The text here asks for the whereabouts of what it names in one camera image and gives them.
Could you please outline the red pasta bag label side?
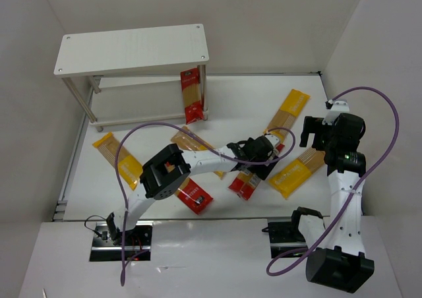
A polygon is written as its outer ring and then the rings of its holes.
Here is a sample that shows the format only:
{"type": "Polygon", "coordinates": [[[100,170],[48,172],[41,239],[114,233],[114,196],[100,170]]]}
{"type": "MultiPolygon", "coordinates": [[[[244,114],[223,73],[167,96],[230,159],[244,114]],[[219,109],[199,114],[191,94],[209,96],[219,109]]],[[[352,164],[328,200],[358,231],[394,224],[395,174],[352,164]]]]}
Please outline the red pasta bag label side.
{"type": "MultiPolygon", "coordinates": [[[[284,149],[283,144],[279,144],[275,149],[275,157],[284,149]]],[[[269,166],[264,166],[264,171],[262,175],[264,180],[268,177],[270,172],[274,169],[276,163],[270,164],[269,166]]],[[[239,198],[243,200],[248,200],[258,187],[262,179],[256,174],[251,173],[248,170],[240,171],[236,178],[229,185],[228,189],[237,194],[239,198]]]]}

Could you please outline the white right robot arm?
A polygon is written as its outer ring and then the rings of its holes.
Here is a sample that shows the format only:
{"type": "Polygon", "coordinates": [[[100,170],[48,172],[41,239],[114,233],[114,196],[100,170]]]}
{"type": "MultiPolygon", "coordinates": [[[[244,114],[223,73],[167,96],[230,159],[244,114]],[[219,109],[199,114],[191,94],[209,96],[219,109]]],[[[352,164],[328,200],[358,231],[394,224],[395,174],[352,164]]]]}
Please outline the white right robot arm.
{"type": "Polygon", "coordinates": [[[331,122],[307,116],[299,144],[304,147],[314,136],[312,147],[324,155],[331,198],[329,225],[316,210],[299,207],[292,215],[296,230],[312,248],[306,279],[348,293],[355,293],[375,271],[361,238],[366,159],[357,148],[364,133],[364,120],[350,113],[340,113],[331,122]]]}

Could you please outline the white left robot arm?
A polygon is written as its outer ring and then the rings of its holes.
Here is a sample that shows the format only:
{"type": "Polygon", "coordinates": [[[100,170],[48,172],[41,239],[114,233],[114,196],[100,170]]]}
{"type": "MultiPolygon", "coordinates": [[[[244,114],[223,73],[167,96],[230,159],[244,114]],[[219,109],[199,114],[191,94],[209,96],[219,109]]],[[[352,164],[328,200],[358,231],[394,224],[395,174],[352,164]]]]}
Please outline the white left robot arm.
{"type": "Polygon", "coordinates": [[[192,175],[249,170],[264,179],[281,145],[280,139],[272,134],[231,142],[212,150],[182,150],[177,144],[167,145],[145,163],[139,190],[127,198],[122,208],[107,217],[111,240],[120,245],[122,236],[128,236],[155,201],[175,194],[192,175]]]}

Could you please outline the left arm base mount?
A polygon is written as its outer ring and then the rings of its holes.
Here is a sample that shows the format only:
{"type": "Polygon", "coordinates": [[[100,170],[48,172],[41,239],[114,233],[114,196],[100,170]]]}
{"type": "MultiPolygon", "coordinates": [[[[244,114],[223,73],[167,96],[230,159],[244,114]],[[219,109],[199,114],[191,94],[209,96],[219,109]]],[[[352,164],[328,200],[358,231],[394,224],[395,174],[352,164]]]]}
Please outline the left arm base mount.
{"type": "MultiPolygon", "coordinates": [[[[121,260],[121,240],[114,241],[102,216],[89,216],[84,227],[93,233],[90,262],[115,262],[121,260]]],[[[125,260],[149,261],[151,255],[153,223],[140,221],[133,230],[126,232],[125,260]]]]}

